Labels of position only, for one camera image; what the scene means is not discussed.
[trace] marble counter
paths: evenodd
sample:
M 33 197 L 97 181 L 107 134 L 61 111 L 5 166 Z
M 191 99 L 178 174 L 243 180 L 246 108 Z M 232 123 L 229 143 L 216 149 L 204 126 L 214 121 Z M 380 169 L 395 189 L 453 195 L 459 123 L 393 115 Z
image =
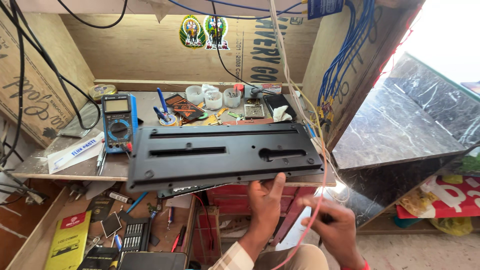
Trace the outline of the marble counter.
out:
M 385 80 L 399 88 L 463 146 L 480 141 L 480 96 L 405 53 Z
M 350 199 L 342 203 L 353 210 L 357 227 L 397 202 L 404 194 L 417 187 L 437 170 L 452 163 L 458 156 L 416 160 L 377 168 L 339 172 L 340 178 L 347 184 Z M 327 187 L 330 194 L 344 199 L 347 197 L 345 186 Z
M 400 89 L 377 86 L 332 153 L 339 170 L 358 170 L 452 155 L 465 149 Z

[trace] red drawer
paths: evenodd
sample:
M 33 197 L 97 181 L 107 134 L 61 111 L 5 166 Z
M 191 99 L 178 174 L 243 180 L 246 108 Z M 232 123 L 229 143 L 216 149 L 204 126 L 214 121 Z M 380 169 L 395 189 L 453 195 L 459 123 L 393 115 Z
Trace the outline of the red drawer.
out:
M 280 200 L 280 212 L 286 213 L 292 198 L 283 197 Z M 220 214 L 249 214 L 248 199 L 213 199 L 213 204 L 220 207 Z
M 216 188 L 212 188 L 209 191 L 209 193 L 213 195 L 247 195 L 247 185 L 241 185 L 241 184 L 228 184 Z M 286 186 L 283 188 L 283 193 L 282 195 L 290 195 L 293 196 L 295 195 L 295 192 L 297 191 L 298 187 L 296 186 Z

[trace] wooden shelf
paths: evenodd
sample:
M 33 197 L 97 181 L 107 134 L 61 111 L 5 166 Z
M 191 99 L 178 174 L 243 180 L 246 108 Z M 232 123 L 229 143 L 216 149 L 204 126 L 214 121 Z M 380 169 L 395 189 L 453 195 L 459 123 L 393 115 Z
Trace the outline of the wooden shelf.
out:
M 472 217 L 473 232 L 480 233 L 480 217 Z M 374 234 L 443 234 L 433 226 L 428 219 L 424 219 L 402 229 L 395 225 L 392 217 L 378 217 L 357 230 L 357 235 Z
M 130 196 L 132 198 L 138 198 L 141 193 L 129 194 L 121 191 L 122 194 Z M 53 235 L 55 234 L 55 228 L 58 220 L 66 218 L 68 216 L 84 212 L 91 200 L 86 200 L 85 196 L 82 196 L 79 200 L 71 202 L 69 197 L 70 191 L 64 188 L 58 195 L 55 201 L 52 203 L 42 220 L 38 223 L 32 234 L 28 237 L 20 251 L 15 255 L 10 265 L 6 270 L 42 270 L 47 261 L 48 251 L 50 248 Z M 156 204 L 156 192 L 150 192 L 130 213 L 133 218 L 149 217 L 148 208 L 146 204 Z M 160 216 L 160 213 L 155 217 L 152 223 L 151 233 L 160 239 L 157 246 L 152 244 L 148 245 L 148 251 L 170 251 L 172 249 L 173 242 L 175 241 L 180 229 L 183 225 L 187 225 L 187 233 L 184 237 L 185 245 L 190 242 L 190 232 L 193 226 L 193 213 L 195 200 L 192 200 L 191 207 L 189 209 L 177 208 L 175 209 L 174 222 L 170 225 L 170 230 L 167 230 L 168 215 L 164 214 Z M 119 212 L 120 207 L 123 205 L 123 209 L 127 210 L 130 205 L 115 200 L 110 213 Z M 120 220 L 122 229 L 118 231 L 120 236 L 124 235 L 126 222 Z M 103 240 L 103 246 L 110 246 L 112 237 L 105 239 L 102 226 L 100 222 L 94 222 L 90 224 L 88 229 L 88 235 L 101 235 Z M 184 248 L 185 253 L 189 253 L 190 247 Z

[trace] person's arm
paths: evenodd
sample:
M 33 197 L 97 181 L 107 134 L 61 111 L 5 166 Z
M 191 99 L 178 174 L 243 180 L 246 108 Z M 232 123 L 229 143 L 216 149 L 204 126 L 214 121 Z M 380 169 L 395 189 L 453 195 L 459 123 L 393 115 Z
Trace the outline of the person's arm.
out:
M 320 198 L 311 195 L 305 196 L 298 199 L 297 203 L 309 206 L 314 210 Z M 330 224 L 321 222 L 319 219 L 321 214 L 329 214 L 334 221 Z M 301 224 L 306 226 L 310 220 L 311 218 L 304 218 Z M 355 242 L 355 214 L 352 210 L 323 198 L 312 229 L 322 237 L 325 248 L 335 257 L 342 269 L 363 270 L 366 268 L 365 259 L 358 251 Z
M 280 219 L 280 199 L 285 186 L 285 174 L 277 174 L 274 180 L 260 183 L 252 181 L 248 185 L 248 201 L 252 211 L 252 221 L 239 244 L 255 262 L 263 247 L 273 235 Z
M 280 199 L 284 185 L 285 174 L 282 172 L 273 180 L 249 183 L 248 200 L 252 220 L 248 231 L 209 270 L 253 269 L 254 262 L 273 235 L 280 219 Z

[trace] multimeter dial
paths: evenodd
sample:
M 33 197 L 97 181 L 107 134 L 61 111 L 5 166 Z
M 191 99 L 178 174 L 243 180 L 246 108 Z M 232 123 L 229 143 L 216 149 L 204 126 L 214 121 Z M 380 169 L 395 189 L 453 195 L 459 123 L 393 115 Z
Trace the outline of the multimeter dial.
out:
M 127 140 L 130 136 L 130 124 L 123 119 L 115 119 L 108 124 L 108 136 L 114 141 Z

